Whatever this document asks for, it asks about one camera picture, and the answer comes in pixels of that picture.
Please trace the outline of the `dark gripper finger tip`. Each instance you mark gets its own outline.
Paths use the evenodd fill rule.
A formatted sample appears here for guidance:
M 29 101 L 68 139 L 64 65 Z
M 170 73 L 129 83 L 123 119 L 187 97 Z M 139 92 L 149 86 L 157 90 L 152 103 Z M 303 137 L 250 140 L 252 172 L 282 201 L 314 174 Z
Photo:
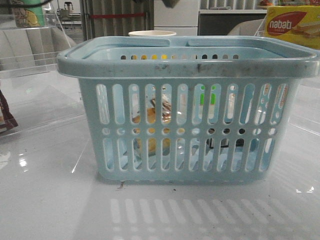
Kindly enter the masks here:
M 162 0 L 167 8 L 174 8 L 180 0 Z

